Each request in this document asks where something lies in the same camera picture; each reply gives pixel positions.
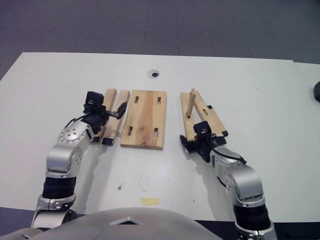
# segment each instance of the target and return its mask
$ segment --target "wooden slat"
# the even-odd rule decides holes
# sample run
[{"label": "wooden slat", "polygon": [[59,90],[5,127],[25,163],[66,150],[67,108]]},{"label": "wooden slat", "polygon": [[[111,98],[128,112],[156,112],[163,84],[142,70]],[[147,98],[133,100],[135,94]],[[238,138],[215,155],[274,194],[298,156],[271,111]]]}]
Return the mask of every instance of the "wooden slat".
[{"label": "wooden slat", "polygon": [[183,117],[183,124],[184,124],[184,132],[185,137],[188,141],[195,140],[195,131],[194,131],[194,114],[191,112],[190,117],[187,117],[187,109],[190,99],[190,93],[189,92],[181,92],[180,93],[181,98],[181,108],[182,108],[182,117]]},{"label": "wooden slat", "polygon": [[213,108],[206,106],[198,91],[196,91],[194,106],[202,121],[207,121],[212,133],[218,137],[227,136],[228,132]]},{"label": "wooden slat", "polygon": [[[114,88],[107,89],[104,94],[104,99],[103,99],[103,105],[105,105],[106,110],[111,110],[112,106],[114,105],[115,99],[117,95],[117,90]],[[101,139],[101,137],[105,133],[106,126],[102,126],[100,132],[98,132],[94,137],[92,142],[98,143]]]},{"label": "wooden slat", "polygon": [[165,91],[133,90],[120,145],[162,149],[166,104]]},{"label": "wooden slat", "polygon": [[[129,97],[130,97],[129,90],[121,90],[112,111],[116,112],[122,103],[129,101]],[[124,118],[123,116],[120,119],[116,119],[115,117],[109,118],[109,121],[107,122],[105,127],[103,139],[101,142],[103,145],[114,144],[116,137],[118,136],[118,133],[119,133],[118,131],[123,118]]]}]

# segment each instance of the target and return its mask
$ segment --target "gray carpet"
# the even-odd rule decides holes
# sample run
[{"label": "gray carpet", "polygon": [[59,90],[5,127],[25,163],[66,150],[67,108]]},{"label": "gray carpet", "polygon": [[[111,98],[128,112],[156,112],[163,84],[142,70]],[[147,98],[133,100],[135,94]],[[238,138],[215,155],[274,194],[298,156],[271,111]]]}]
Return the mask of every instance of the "gray carpet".
[{"label": "gray carpet", "polygon": [[21,52],[320,64],[320,0],[0,0],[0,77]]}]

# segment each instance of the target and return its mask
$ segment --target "cable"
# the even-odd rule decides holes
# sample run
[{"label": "cable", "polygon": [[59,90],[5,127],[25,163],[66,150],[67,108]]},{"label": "cable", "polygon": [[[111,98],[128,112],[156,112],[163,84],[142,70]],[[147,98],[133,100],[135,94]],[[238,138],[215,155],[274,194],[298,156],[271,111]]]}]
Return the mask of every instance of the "cable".
[{"label": "cable", "polygon": [[92,114],[92,113],[88,113],[88,114],[82,115],[82,116],[80,116],[80,117],[78,117],[78,118],[73,118],[73,119],[71,119],[64,128],[67,128],[72,122],[74,123],[75,121],[78,121],[78,120],[80,120],[80,119],[83,119],[84,117],[87,117],[87,116],[89,116],[89,115],[91,115],[91,114]]},{"label": "cable", "polygon": [[215,150],[214,147],[212,147],[212,150],[213,150],[216,154],[218,154],[218,155],[220,155],[220,156],[222,156],[222,157],[224,157],[224,158],[237,160],[237,161],[240,161],[240,162],[242,162],[242,163],[244,163],[244,164],[247,163],[247,161],[246,161],[242,156],[240,156],[240,158],[239,158],[239,157],[233,157],[233,156],[227,156],[227,155],[224,155],[223,153],[218,152],[217,150]]},{"label": "cable", "polygon": [[76,118],[71,119],[64,128],[67,128],[72,122],[75,122],[76,120]]},{"label": "cable", "polygon": [[74,121],[78,121],[78,120],[83,119],[84,117],[87,117],[87,116],[90,116],[90,115],[92,115],[92,113],[91,113],[91,112],[90,112],[90,113],[88,113],[88,114],[85,114],[85,115],[82,115],[82,116],[80,116],[80,117],[76,118]]}]

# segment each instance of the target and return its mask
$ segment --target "wooden dowel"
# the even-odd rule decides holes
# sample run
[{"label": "wooden dowel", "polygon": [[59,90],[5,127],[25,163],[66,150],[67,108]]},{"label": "wooden dowel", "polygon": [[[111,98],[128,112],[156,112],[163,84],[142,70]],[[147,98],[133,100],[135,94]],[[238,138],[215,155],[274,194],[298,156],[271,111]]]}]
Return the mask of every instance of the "wooden dowel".
[{"label": "wooden dowel", "polygon": [[195,105],[196,93],[197,93],[196,90],[194,88],[192,88],[191,92],[190,92],[190,98],[189,98],[189,102],[188,102],[188,107],[186,109],[186,116],[188,118],[190,118],[191,113],[192,113],[192,108]]}]

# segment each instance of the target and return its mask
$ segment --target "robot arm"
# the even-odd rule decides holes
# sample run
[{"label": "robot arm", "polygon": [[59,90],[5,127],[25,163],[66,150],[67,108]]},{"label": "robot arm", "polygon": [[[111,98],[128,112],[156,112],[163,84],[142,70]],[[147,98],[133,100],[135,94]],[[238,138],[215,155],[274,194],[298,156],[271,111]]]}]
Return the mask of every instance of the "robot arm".
[{"label": "robot arm", "polygon": [[211,133],[206,121],[194,125],[195,141],[180,136],[190,153],[198,152],[211,162],[217,179],[225,187],[236,218],[240,240],[276,240],[274,224],[270,221],[261,180],[239,154],[227,149],[223,137]]},{"label": "robot arm", "polygon": [[231,199],[239,239],[276,240],[275,227],[269,219],[262,183],[256,171],[246,165],[240,155],[224,146],[212,150],[210,160]]},{"label": "robot arm", "polygon": [[77,218],[77,213],[70,208],[76,199],[74,190],[82,156],[109,116],[120,119],[127,107],[124,102],[117,112],[107,111],[103,100],[102,94],[88,92],[85,115],[68,124],[49,151],[43,192],[38,197],[31,228],[52,229]]}]

